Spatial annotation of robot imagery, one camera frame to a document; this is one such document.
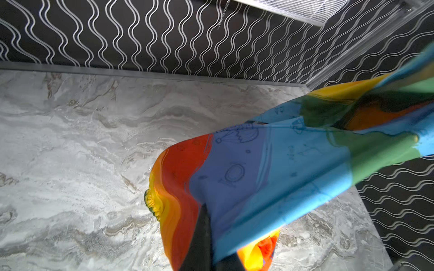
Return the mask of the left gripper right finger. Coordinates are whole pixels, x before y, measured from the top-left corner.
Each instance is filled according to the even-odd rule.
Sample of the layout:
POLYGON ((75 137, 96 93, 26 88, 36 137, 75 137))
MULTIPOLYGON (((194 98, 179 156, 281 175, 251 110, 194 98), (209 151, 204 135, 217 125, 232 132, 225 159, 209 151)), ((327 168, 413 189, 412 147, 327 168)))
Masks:
POLYGON ((217 262, 215 271, 245 271, 245 268, 238 255, 234 253, 217 262))

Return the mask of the rainbow striped jacket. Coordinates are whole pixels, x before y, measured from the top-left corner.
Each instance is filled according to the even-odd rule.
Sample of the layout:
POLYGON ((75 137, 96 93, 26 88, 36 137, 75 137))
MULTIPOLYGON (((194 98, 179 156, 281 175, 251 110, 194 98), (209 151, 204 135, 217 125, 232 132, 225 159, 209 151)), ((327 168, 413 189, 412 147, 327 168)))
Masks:
POLYGON ((144 201, 179 271, 200 209, 213 266, 269 269, 280 229, 374 172, 434 152, 434 47, 394 73, 328 86, 164 150, 144 201))

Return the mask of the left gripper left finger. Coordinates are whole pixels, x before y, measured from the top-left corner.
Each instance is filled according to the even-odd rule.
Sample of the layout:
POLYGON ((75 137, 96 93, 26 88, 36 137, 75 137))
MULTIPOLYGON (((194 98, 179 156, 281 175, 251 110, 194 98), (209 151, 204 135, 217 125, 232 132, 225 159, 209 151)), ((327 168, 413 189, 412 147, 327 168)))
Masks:
POLYGON ((211 222, 206 205, 200 209, 188 253, 180 271, 213 271, 211 222))

